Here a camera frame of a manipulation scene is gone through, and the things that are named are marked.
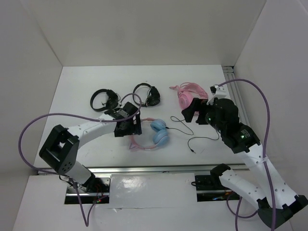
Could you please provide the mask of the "blue pink cat-ear headphones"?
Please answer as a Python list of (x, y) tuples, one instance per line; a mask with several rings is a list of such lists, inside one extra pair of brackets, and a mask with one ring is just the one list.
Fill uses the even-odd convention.
[(129, 145), (130, 150), (135, 150), (135, 149), (152, 150), (152, 149), (158, 148), (160, 146), (164, 146), (165, 144), (168, 143), (169, 135), (168, 135), (167, 125), (166, 125), (165, 121), (163, 121), (161, 119), (154, 119), (154, 118), (148, 117), (148, 118), (141, 119), (141, 122), (151, 122), (150, 127), (153, 131), (156, 132), (156, 134), (152, 138), (153, 145), (147, 146), (147, 147), (141, 146), (135, 141), (134, 136), (131, 135), (130, 136), (130, 145)]

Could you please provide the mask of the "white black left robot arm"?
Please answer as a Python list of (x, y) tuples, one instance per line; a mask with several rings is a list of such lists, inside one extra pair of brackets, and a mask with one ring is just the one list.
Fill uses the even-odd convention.
[(58, 175), (67, 176), (84, 192), (105, 190), (106, 185), (84, 165), (77, 161), (79, 148), (106, 134), (124, 137), (141, 134), (140, 112), (127, 102), (119, 109), (105, 111), (92, 121), (65, 128), (55, 126), (44, 142), (39, 156)]

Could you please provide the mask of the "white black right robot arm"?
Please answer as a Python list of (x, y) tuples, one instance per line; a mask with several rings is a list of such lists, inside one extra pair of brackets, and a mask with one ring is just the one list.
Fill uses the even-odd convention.
[(256, 209), (269, 228), (281, 226), (308, 205), (307, 198), (293, 191), (268, 157), (263, 156), (259, 138), (249, 126), (240, 122), (238, 107), (232, 100), (215, 99), (209, 104), (207, 100), (194, 98), (181, 113), (186, 122), (191, 122), (196, 112), (196, 123), (213, 127), (258, 181), (255, 186), (239, 177), (228, 165), (220, 164), (211, 170), (212, 187), (220, 189), (224, 186), (233, 190)]

